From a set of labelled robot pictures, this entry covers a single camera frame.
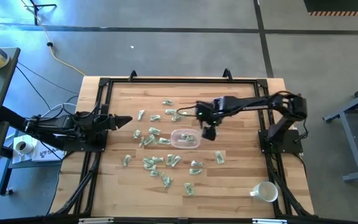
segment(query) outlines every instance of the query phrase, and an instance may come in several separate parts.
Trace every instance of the concrete floor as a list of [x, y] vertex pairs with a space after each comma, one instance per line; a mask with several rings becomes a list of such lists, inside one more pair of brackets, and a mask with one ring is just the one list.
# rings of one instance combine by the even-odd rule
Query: concrete floor
[[[37, 1], [52, 3], [53, 0]], [[88, 27], [180, 27], [256, 29], [252, 0], [67, 0], [42, 9], [46, 24]], [[310, 17], [302, 0], [260, 0], [266, 29], [358, 30], [358, 17]], [[31, 24], [20, 1], [0, 0], [0, 23]], [[50, 32], [57, 57], [87, 75], [266, 77], [259, 34], [161, 32]], [[82, 76], [54, 61], [41, 31], [0, 30], [0, 47], [20, 47], [19, 61], [64, 87], [79, 91]], [[308, 99], [308, 139], [303, 141], [314, 210], [326, 218], [358, 221], [358, 181], [342, 125], [321, 119], [358, 90], [358, 35], [267, 35], [274, 76]], [[73, 96], [26, 72], [50, 105]], [[20, 73], [4, 105], [22, 116], [47, 111]], [[0, 160], [0, 178], [4, 159]], [[16, 194], [0, 197], [1, 218], [45, 215], [55, 193], [59, 167], [14, 170]]]

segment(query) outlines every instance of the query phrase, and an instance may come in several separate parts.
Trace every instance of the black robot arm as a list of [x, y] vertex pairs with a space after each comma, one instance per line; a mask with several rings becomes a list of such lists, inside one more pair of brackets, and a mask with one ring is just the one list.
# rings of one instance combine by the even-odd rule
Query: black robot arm
[[222, 123], [224, 117], [233, 116], [241, 111], [273, 109], [280, 112], [283, 117], [268, 129], [267, 140], [269, 142], [282, 141], [287, 129], [295, 122], [306, 119], [306, 100], [299, 95], [287, 91], [280, 91], [270, 96], [236, 98], [234, 96], [222, 96], [211, 103], [196, 102], [196, 117], [200, 122], [208, 124], [203, 128], [203, 137], [214, 141], [216, 137], [215, 127]]
[[108, 130], [117, 130], [131, 116], [77, 112], [55, 118], [33, 116], [25, 122], [25, 132], [64, 151], [104, 150]]

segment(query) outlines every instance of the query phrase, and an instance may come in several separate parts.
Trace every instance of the white mug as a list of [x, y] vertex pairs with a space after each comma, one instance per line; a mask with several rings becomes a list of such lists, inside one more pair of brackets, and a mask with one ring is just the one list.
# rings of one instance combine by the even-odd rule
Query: white mug
[[276, 185], [269, 181], [263, 181], [262, 183], [254, 187], [254, 191], [249, 193], [252, 197], [259, 198], [265, 202], [274, 202], [278, 197], [278, 190]]
[[32, 152], [34, 149], [33, 144], [21, 141], [16, 144], [15, 150], [19, 153], [20, 156], [23, 156], [24, 154], [28, 154]]

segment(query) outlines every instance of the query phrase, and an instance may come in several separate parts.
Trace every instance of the plastic bowl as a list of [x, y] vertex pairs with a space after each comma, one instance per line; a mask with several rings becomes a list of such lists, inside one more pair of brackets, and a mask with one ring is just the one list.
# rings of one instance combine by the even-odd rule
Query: plastic bowl
[[200, 140], [201, 133], [193, 129], [178, 129], [171, 133], [171, 145], [179, 149], [195, 149]]

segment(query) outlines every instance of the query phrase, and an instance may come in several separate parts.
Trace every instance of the wooden tabletop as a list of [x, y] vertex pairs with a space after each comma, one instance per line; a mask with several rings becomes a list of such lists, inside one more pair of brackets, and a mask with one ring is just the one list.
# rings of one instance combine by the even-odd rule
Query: wooden tabletop
[[[100, 77], [84, 77], [77, 111], [91, 111], [94, 107]], [[285, 90], [281, 78], [268, 78], [270, 93]], [[150, 127], [162, 130], [159, 137], [170, 138], [175, 129], [199, 129], [195, 118], [186, 117], [175, 123], [165, 109], [193, 106], [196, 100], [212, 101], [213, 98], [231, 95], [239, 98], [254, 96], [249, 84], [220, 83], [115, 83], [109, 113], [129, 115], [134, 119], [118, 131], [110, 131], [106, 150], [102, 153], [98, 181], [92, 209], [93, 217], [202, 217], [202, 218], [271, 218], [271, 203], [261, 202], [249, 196], [258, 183], [268, 180], [265, 157], [260, 153], [257, 131], [259, 117], [256, 111], [239, 113], [225, 118], [217, 130], [215, 141], [202, 139], [194, 150], [176, 149], [161, 145], [139, 147], [140, 139], [133, 139], [135, 129], [141, 136], [148, 136]], [[172, 100], [173, 106], [163, 105]], [[145, 110], [141, 121], [139, 110]], [[280, 114], [273, 112], [275, 120]], [[161, 115], [160, 121], [150, 121], [150, 115]], [[225, 163], [218, 165], [214, 153], [221, 151]], [[132, 159], [122, 166], [125, 155]], [[159, 164], [173, 179], [166, 189], [161, 177], [151, 177], [145, 170], [144, 157], [181, 156], [174, 167]], [[302, 163], [292, 154], [283, 154], [287, 185], [302, 206], [313, 213], [308, 183]], [[76, 189], [84, 153], [76, 152], [62, 164], [61, 173], [51, 212], [57, 211]], [[192, 160], [203, 162], [203, 171], [189, 175]], [[195, 195], [186, 195], [184, 183], [191, 183]], [[280, 208], [284, 211], [281, 197]]]

